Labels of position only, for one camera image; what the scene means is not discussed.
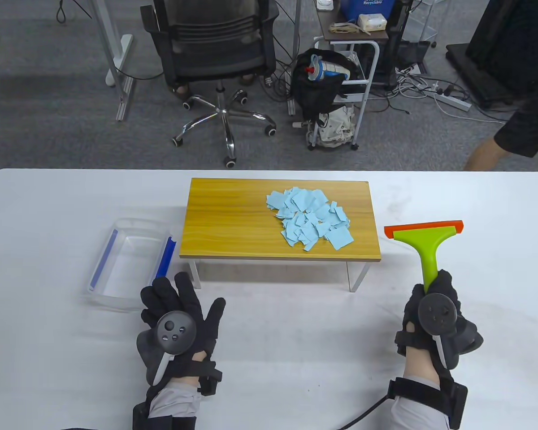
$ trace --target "hand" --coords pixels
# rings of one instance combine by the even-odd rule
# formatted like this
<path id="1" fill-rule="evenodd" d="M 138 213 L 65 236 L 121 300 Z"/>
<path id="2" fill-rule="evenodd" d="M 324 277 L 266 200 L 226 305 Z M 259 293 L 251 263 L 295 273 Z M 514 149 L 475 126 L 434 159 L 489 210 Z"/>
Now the hand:
<path id="1" fill-rule="evenodd" d="M 429 287 L 428 294 L 440 293 L 447 296 L 454 304 L 457 315 L 462 315 L 460 311 L 460 301 L 458 294 L 452 286 L 452 276 L 449 272 L 441 270 L 437 278 Z M 425 287 L 417 284 L 412 290 L 412 294 L 406 306 L 404 307 L 403 330 L 396 334 L 395 343 L 398 346 L 398 353 L 407 356 L 407 350 L 426 350 L 430 353 L 432 363 L 436 372 L 441 377 L 450 378 L 450 372 L 441 364 L 438 356 L 437 346 L 433 337 L 422 328 L 419 317 L 418 307 L 421 299 L 425 297 Z"/>
<path id="2" fill-rule="evenodd" d="M 142 302 L 147 307 L 147 309 L 142 310 L 142 320 L 151 328 L 156 327 L 159 319 L 171 311 L 186 312 L 195 320 L 197 326 L 195 342 L 189 350 L 175 356 L 168 365 L 172 376 L 181 378 L 187 376 L 192 360 L 195 360 L 196 357 L 195 361 L 199 361 L 199 358 L 205 360 L 210 358 L 213 353 L 226 301 L 221 297 L 215 299 L 207 318 L 204 319 L 201 304 L 197 299 L 189 275 L 185 272 L 179 272 L 175 275 L 174 281 L 177 292 L 167 278 L 158 278 L 153 281 L 151 287 L 142 289 L 140 295 Z"/>
<path id="3" fill-rule="evenodd" d="M 458 293 L 452 286 L 452 276 L 449 272 L 446 270 L 440 270 L 438 272 L 437 278 L 429 287 L 429 293 L 440 293 L 447 296 L 454 303 L 457 315 L 462 315 L 460 311 L 460 301 L 458 301 Z M 415 285 L 412 289 L 411 297 L 404 307 L 403 330 L 406 330 L 408 322 L 414 324 L 415 330 L 421 329 L 421 324 L 418 319 L 418 305 L 423 297 L 425 297 L 425 286 L 423 284 Z"/>

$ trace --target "blue paper scrap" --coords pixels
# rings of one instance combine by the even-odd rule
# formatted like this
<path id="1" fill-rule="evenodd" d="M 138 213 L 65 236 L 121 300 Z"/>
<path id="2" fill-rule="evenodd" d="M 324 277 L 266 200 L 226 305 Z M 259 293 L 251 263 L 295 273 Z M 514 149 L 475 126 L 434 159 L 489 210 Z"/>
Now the blue paper scrap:
<path id="1" fill-rule="evenodd" d="M 345 212 L 343 211 L 342 206 L 335 207 L 335 212 L 337 213 L 337 216 L 339 217 L 339 219 L 341 221 L 346 221 L 347 220 L 347 215 L 345 215 Z"/>
<path id="2" fill-rule="evenodd" d="M 297 242 L 310 251 L 319 239 L 331 242 L 335 250 L 354 241 L 349 233 L 351 221 L 337 202 L 331 202 L 322 190 L 292 188 L 283 193 L 273 191 L 267 195 L 267 208 L 277 210 L 281 219 L 281 235 L 289 246 Z"/>
<path id="3" fill-rule="evenodd" d="M 281 209 L 285 204 L 285 195 L 283 193 L 273 191 L 271 195 L 267 196 L 267 206 L 273 207 L 273 209 Z"/>
<path id="4" fill-rule="evenodd" d="M 335 248 L 335 250 L 339 250 L 343 246 L 347 246 L 355 240 L 347 230 L 347 227 L 341 227 L 335 230 L 331 230 L 326 234 L 326 236 L 329 239 L 329 242 L 331 242 L 333 248 Z"/>

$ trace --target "squeegee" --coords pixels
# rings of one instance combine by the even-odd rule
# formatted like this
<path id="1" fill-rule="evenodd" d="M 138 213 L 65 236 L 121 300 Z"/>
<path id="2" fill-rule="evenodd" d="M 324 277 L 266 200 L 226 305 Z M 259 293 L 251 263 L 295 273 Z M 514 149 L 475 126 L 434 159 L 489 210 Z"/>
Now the squeegee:
<path id="1" fill-rule="evenodd" d="M 391 225 L 384 228 L 389 239 L 404 242 L 417 250 L 421 257 L 422 278 L 425 292 L 437 278 L 437 249 L 449 237 L 462 233 L 462 221 L 439 221 L 437 223 Z"/>

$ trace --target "black shorts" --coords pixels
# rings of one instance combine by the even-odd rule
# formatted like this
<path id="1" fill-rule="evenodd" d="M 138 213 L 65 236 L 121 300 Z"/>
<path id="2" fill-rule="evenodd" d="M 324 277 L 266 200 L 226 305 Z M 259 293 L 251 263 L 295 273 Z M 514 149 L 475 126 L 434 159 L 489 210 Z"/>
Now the black shorts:
<path id="1" fill-rule="evenodd" d="M 538 152 L 538 90 L 494 136 L 503 150 L 533 157 Z"/>

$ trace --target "chrome chair leg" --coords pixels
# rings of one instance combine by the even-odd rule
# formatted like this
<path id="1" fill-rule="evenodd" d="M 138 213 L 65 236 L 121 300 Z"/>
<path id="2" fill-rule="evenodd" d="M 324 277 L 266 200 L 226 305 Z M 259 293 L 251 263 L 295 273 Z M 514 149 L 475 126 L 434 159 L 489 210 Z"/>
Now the chrome chair leg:
<path id="1" fill-rule="evenodd" d="M 245 94 L 247 94 L 245 90 L 236 90 L 236 92 L 234 92 L 234 94 L 231 96 L 230 104 L 237 100 L 239 96 L 244 96 Z"/>
<path id="2" fill-rule="evenodd" d="M 195 94 L 191 97 L 189 97 L 190 100 L 195 100 L 196 102 L 199 102 L 201 104 L 205 104 L 205 106 L 209 106 L 212 109 L 217 110 L 217 106 L 215 106 L 212 102 L 209 100 L 205 100 L 202 96 Z"/>
<path id="3" fill-rule="evenodd" d="M 223 121 L 223 129 L 226 132 L 227 155 L 230 160 L 235 162 L 235 142 L 233 133 L 230 129 L 230 122 L 226 113 L 221 114 L 221 120 Z"/>
<path id="4" fill-rule="evenodd" d="M 241 109 L 230 109 L 228 113 L 230 117 L 234 116 L 236 118 L 258 119 L 260 121 L 265 121 L 271 127 L 277 127 L 277 123 L 275 123 L 275 121 L 273 121 L 270 116 L 263 115 L 262 113 L 242 111 Z"/>
<path id="5" fill-rule="evenodd" d="M 193 121 L 190 121 L 189 123 L 185 124 L 183 126 L 183 129 L 181 129 L 181 133 L 179 135 L 175 136 L 172 140 L 175 146 L 177 145 L 176 141 L 179 142 L 183 135 L 187 133 L 189 130 L 193 129 L 194 127 L 197 127 L 200 124 L 204 124 L 208 121 L 211 121 L 213 118 L 215 118 L 217 115 L 219 115 L 218 112 L 210 113 L 209 115 L 200 116 L 197 119 L 194 119 Z"/>

